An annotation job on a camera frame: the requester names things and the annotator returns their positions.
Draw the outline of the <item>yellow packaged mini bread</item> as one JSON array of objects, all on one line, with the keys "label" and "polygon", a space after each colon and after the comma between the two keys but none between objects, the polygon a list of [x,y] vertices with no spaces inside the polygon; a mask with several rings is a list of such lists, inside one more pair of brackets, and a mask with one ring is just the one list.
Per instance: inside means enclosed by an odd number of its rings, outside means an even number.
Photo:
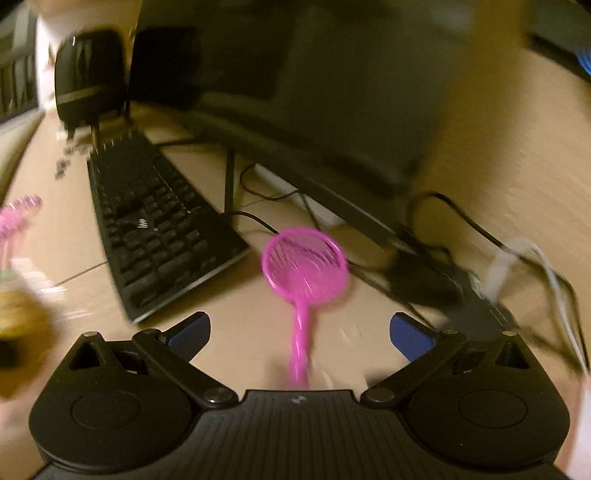
[{"label": "yellow packaged mini bread", "polygon": [[2,400],[15,396],[38,375],[54,340],[49,308],[16,271],[2,271]]}]

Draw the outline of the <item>pink toy racket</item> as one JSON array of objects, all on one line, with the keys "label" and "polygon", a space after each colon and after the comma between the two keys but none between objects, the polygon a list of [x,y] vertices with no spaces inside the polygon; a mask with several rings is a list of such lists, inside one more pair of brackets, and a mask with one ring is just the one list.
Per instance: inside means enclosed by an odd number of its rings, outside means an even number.
[{"label": "pink toy racket", "polygon": [[308,387],[311,309],[334,301],[349,282],[342,248],[321,231],[297,227],[281,231],[263,250],[262,270],[274,292],[294,306],[290,385]]}]

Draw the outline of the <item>pink plastic basket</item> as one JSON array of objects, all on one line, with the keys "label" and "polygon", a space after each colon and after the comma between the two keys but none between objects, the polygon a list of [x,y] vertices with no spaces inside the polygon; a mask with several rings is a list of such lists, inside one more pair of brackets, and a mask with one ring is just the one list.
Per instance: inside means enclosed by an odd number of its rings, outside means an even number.
[{"label": "pink plastic basket", "polygon": [[38,195],[25,195],[1,208],[1,240],[7,241],[23,231],[29,221],[41,210],[42,199]]}]

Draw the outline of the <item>black keyboard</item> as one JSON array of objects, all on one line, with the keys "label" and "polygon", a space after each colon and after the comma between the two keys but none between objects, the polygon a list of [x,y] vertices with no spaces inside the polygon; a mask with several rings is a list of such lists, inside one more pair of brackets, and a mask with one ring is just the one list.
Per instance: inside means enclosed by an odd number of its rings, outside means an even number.
[{"label": "black keyboard", "polygon": [[98,147],[87,168],[100,238],[131,323],[249,254],[249,244],[142,134]]}]

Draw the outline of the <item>black computer monitor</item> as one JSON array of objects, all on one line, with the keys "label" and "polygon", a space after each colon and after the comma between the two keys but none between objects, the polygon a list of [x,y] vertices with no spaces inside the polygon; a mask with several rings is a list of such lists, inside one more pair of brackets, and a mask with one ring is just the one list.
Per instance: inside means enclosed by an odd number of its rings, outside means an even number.
[{"label": "black computer monitor", "polygon": [[472,1],[146,1],[131,79],[379,244],[441,123]]}]

